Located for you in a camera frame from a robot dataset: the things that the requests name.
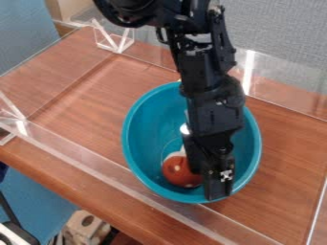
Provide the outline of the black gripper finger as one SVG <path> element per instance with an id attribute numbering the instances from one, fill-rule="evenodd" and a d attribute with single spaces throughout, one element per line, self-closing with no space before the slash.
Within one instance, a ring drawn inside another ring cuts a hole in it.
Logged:
<path id="1" fill-rule="evenodd" d="M 200 173 L 206 199 L 214 201 L 227 197 L 234 186 L 235 158 L 226 147 L 206 156 Z"/>
<path id="2" fill-rule="evenodd" d="M 192 135 L 183 136 L 183 144 L 186 148 L 191 172 L 194 174 L 200 174 L 204 163 L 204 154 L 200 145 Z"/>

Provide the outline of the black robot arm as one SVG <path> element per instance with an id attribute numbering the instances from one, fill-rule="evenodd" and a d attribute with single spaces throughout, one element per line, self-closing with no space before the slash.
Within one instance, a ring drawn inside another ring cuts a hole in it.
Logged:
<path id="1" fill-rule="evenodd" d="M 238 78 L 224 7 L 219 0 L 92 0 L 103 17 L 123 28 L 151 26 L 170 47 L 187 99 L 183 143 L 192 173 L 202 177 L 204 197 L 232 192 L 232 135 L 244 127 L 246 94 Z"/>

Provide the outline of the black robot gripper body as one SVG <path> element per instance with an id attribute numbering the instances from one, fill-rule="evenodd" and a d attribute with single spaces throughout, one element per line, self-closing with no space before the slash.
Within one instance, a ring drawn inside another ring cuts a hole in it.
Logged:
<path id="1" fill-rule="evenodd" d="M 204 157 L 222 147 L 232 151 L 232 135 L 244 126 L 246 94 L 236 77 L 182 78 L 180 94 L 187 102 L 187 129 Z"/>

